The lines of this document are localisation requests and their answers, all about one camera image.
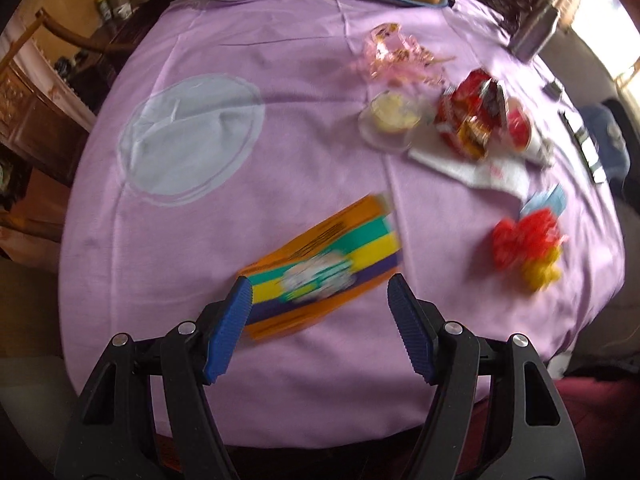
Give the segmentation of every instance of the yellow wall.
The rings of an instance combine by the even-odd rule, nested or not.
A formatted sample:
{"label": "yellow wall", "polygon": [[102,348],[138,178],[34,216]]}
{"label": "yellow wall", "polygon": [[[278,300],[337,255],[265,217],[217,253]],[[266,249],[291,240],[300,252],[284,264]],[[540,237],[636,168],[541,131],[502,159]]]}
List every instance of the yellow wall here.
{"label": "yellow wall", "polygon": [[[22,0],[18,6],[18,14],[25,25],[34,20],[40,7],[44,7],[66,28],[85,37],[91,36],[102,23],[94,0]],[[52,64],[60,56],[72,57],[78,51],[78,48],[56,38],[43,28],[35,33],[33,39]]]}

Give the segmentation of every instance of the purple stripe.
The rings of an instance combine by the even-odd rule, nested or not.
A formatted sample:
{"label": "purple stripe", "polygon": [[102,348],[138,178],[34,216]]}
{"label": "purple stripe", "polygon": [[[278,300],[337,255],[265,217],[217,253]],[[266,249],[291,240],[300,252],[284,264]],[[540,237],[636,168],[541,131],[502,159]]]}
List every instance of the purple stripe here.
{"label": "purple stripe", "polygon": [[[392,254],[391,256],[387,256],[386,258],[377,261],[376,263],[365,269],[362,269],[360,272],[356,272],[355,283],[350,287],[341,290],[339,294],[346,292],[347,290],[351,290],[352,288],[356,288],[357,286],[362,285],[369,280],[372,280],[380,274],[384,274],[388,270],[397,267],[398,263],[399,251]],[[285,312],[289,312],[290,310],[295,310],[296,308],[300,308],[301,306],[315,303],[316,301],[317,300],[308,300],[302,301],[301,303],[291,303],[289,301],[282,301],[280,298],[262,301],[260,303],[254,304],[251,309],[251,313],[249,314],[249,319],[247,319],[246,323],[247,325],[250,325],[259,321],[264,321],[265,319],[269,319],[270,317],[279,316],[280,314],[284,314]]]}

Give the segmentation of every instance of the silver bolt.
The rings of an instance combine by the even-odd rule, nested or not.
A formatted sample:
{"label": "silver bolt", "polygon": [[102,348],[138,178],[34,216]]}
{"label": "silver bolt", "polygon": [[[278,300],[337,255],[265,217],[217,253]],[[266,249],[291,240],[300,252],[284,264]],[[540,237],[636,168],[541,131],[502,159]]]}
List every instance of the silver bolt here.
{"label": "silver bolt", "polygon": [[123,346],[127,344],[128,340],[129,337],[127,334],[116,334],[113,336],[113,339],[111,339],[111,344],[114,346]]}
{"label": "silver bolt", "polygon": [[460,325],[460,323],[456,323],[455,321],[449,321],[444,326],[444,330],[449,332],[451,335],[460,335],[462,334],[462,325]]}
{"label": "silver bolt", "polygon": [[513,343],[524,348],[529,344],[529,340],[522,334],[516,334],[513,336]]}
{"label": "silver bolt", "polygon": [[196,331],[196,324],[191,321],[185,321],[178,326],[178,332],[182,335],[193,334]]}

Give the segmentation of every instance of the yellow yarn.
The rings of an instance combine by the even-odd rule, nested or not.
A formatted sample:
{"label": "yellow yarn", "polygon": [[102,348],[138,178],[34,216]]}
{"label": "yellow yarn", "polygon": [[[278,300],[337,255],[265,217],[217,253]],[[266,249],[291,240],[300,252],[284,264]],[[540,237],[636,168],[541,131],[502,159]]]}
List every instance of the yellow yarn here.
{"label": "yellow yarn", "polygon": [[560,258],[562,249],[560,246],[548,250],[539,260],[527,260],[520,269],[522,277],[532,292],[547,288],[551,283],[558,281],[562,272],[554,265]]}

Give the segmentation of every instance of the tablecloth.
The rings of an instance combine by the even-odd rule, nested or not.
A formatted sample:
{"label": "tablecloth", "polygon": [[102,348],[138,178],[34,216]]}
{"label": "tablecloth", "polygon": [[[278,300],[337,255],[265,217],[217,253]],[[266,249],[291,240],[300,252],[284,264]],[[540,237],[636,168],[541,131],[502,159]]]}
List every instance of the tablecloth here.
{"label": "tablecloth", "polygon": [[[194,319],[225,296],[239,269],[376,192],[394,202],[402,272],[417,297],[479,336],[523,332],[545,359],[567,346],[623,283],[622,235],[609,189],[588,182],[558,105],[542,93],[552,75],[540,60],[514,60],[496,19],[474,0],[453,10],[369,0],[174,2],[117,78],[72,189],[60,323],[75,388],[113,334],[152,338]],[[438,56],[456,56],[446,64],[452,82],[486,67],[556,143],[551,170],[529,168],[530,192],[560,183],[568,197],[564,277],[545,292],[525,293],[517,274],[492,264],[488,234],[517,218],[519,200],[469,189],[360,138],[358,113],[383,87],[354,64],[365,35],[384,22],[401,23]],[[156,142],[145,114],[167,104],[163,91],[202,81],[203,103],[224,100],[227,89],[240,99],[231,113],[250,103],[236,121],[243,140],[203,114],[211,137],[174,128]],[[234,155],[220,161],[218,148]],[[160,384],[152,382],[156,425],[170,434]],[[481,381],[478,397],[487,391]],[[421,424],[433,391],[413,372],[379,286],[301,332],[241,341],[206,396],[226,444],[329,447]]]}

